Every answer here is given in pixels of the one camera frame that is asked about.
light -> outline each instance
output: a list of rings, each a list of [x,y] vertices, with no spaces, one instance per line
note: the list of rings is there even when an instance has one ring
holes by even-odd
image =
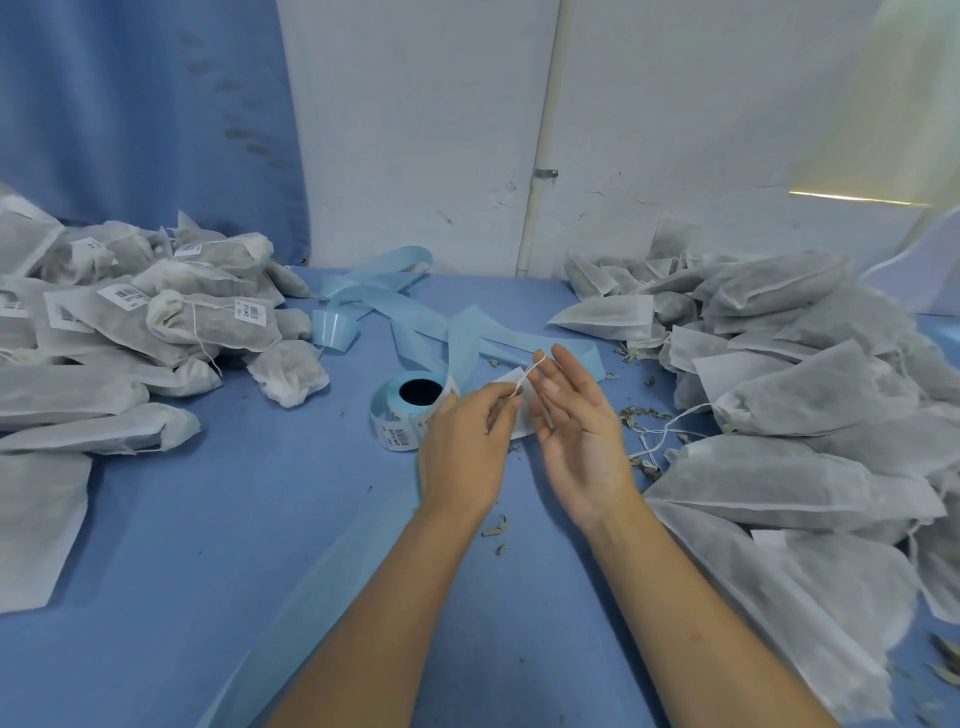
[[[791,189],[791,195],[798,195],[801,197],[824,197],[828,200],[843,200],[848,203],[881,203],[882,205],[904,205],[912,207],[930,207],[925,203],[906,203],[903,200],[875,200],[870,197],[848,197],[847,195],[828,195],[822,192],[801,192],[800,190]]]

white pipe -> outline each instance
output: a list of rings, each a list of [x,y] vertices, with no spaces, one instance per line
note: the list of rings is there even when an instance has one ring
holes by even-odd
[[[559,0],[557,7],[557,30],[553,36],[553,52],[550,56],[550,70],[547,72],[546,94],[543,97],[543,114],[540,117],[540,136],[537,138],[537,156],[534,169],[550,169],[550,141],[553,137],[553,125],[557,115],[557,101],[560,96],[560,78],[563,75],[566,49],[570,44],[570,25],[575,0]],[[530,267],[530,252],[537,236],[537,222],[540,217],[540,198],[546,184],[553,180],[542,180],[530,175],[530,194],[527,196],[527,214],[523,218],[523,235],[516,254],[516,275],[523,278]]]

label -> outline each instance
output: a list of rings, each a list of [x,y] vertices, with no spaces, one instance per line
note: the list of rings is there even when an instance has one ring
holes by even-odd
[[[29,319],[30,314],[23,307],[16,296],[11,293],[0,293],[0,317],[7,319]]]
[[[97,291],[101,296],[123,308],[125,311],[133,311],[141,305],[147,305],[150,302],[150,296],[145,294],[139,288],[134,288],[129,283],[114,283]]]
[[[185,257],[186,255],[199,255],[204,251],[203,243],[194,243],[193,245],[184,245],[182,248],[177,248],[174,252],[174,257]]]
[[[233,301],[233,318],[237,321],[246,321],[258,326],[267,326],[267,307],[253,301],[235,299]]]
[[[47,318],[50,320],[50,328],[58,328],[61,331],[94,333],[93,327],[87,326],[63,307],[60,303],[60,296],[63,293],[64,291],[48,291],[43,294],[43,300],[47,304]]]

blue tablecloth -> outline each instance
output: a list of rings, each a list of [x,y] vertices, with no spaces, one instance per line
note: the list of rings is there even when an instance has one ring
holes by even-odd
[[[445,315],[477,303],[531,333],[575,300],[554,280],[441,276],[412,296]],[[403,369],[389,324],[374,313],[362,330],[349,353],[324,354],[331,384],[302,407],[284,410],[245,370],[227,372],[222,389],[181,400],[204,426],[187,445],[98,460],[89,513],[50,605],[0,616],[0,724],[192,728],[310,564],[412,476],[415,455],[380,447],[368,417],[374,388]],[[600,351],[620,377],[602,383],[615,408],[672,408],[673,377],[655,362],[625,364],[607,342]],[[482,362],[473,384],[505,372]],[[650,375],[657,381],[646,387]],[[709,428],[705,416],[689,420]],[[625,439],[637,449],[633,433]],[[444,607],[414,725],[665,726],[626,625],[530,440],[508,456],[490,516],[495,524],[505,515],[507,533],[476,539]],[[932,713],[944,728],[960,715],[960,692],[925,666],[937,659],[934,629],[960,641],[960,627],[922,604],[892,653],[901,725],[922,725],[916,712],[928,702],[944,704]]]

forearm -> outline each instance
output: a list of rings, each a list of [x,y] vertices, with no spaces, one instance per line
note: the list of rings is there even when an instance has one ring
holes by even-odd
[[[588,530],[675,728],[838,724],[713,590],[630,489]]]
[[[409,725],[434,625],[478,526],[421,508],[307,662],[270,728]]]

